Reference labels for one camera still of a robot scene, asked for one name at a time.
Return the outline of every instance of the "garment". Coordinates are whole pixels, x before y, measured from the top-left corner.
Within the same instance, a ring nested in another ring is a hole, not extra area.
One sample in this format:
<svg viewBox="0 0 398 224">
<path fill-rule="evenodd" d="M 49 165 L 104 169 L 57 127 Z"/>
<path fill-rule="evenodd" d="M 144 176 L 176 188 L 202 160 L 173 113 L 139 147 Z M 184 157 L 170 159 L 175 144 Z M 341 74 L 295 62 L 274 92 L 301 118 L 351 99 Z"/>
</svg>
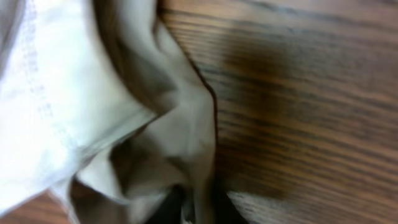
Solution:
<svg viewBox="0 0 398 224">
<path fill-rule="evenodd" d="M 75 223 L 142 223 L 181 185 L 213 223 L 213 99 L 156 4 L 0 2 L 0 216 L 49 189 Z"/>
</svg>

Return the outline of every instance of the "wooden table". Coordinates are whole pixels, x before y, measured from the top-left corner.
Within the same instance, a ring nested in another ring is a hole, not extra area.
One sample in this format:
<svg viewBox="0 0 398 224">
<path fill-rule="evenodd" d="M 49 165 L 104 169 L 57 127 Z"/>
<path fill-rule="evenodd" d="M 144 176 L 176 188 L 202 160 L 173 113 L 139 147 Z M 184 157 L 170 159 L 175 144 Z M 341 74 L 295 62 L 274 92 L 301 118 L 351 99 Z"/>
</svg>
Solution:
<svg viewBox="0 0 398 224">
<path fill-rule="evenodd" d="M 167 0 L 252 223 L 398 223 L 398 1 Z M 38 198 L 0 223 L 66 223 Z"/>
</svg>

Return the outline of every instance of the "brown wood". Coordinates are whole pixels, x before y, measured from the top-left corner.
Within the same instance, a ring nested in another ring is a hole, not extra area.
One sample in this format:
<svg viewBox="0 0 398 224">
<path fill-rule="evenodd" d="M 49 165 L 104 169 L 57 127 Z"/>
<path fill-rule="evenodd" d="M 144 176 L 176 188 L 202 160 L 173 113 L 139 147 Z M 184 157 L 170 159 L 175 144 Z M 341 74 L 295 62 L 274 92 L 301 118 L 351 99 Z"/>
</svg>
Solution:
<svg viewBox="0 0 398 224">
<path fill-rule="evenodd" d="M 232 196 L 248 219 L 398 223 L 398 1 L 161 8 L 217 97 L 217 173 L 247 193 Z M 37 204 L 0 223 L 64 223 Z"/>
</svg>

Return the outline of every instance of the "fabric fold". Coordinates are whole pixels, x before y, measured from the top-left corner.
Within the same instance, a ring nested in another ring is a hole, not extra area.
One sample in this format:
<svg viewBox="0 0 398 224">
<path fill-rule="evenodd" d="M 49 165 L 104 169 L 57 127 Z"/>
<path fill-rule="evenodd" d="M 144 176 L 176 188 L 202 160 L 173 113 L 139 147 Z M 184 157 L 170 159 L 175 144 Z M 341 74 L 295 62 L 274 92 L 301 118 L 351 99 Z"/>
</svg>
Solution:
<svg viewBox="0 0 398 224">
<path fill-rule="evenodd" d="M 213 223 L 213 99 L 157 1 L 20 1 L 0 79 L 0 214 L 51 188 L 75 223 L 144 223 L 181 185 L 196 223 Z M 98 195 L 76 200 L 76 181 Z"/>
</svg>

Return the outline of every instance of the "cloth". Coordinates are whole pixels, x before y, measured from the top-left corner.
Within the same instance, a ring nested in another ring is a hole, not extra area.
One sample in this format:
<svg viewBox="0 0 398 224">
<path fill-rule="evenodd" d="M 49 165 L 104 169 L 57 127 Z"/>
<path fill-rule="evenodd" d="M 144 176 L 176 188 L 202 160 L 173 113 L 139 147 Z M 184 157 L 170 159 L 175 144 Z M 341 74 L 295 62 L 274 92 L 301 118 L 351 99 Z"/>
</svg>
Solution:
<svg viewBox="0 0 398 224">
<path fill-rule="evenodd" d="M 51 190 L 74 223 L 144 223 L 181 185 L 213 223 L 213 99 L 156 4 L 0 1 L 0 216 Z"/>
</svg>

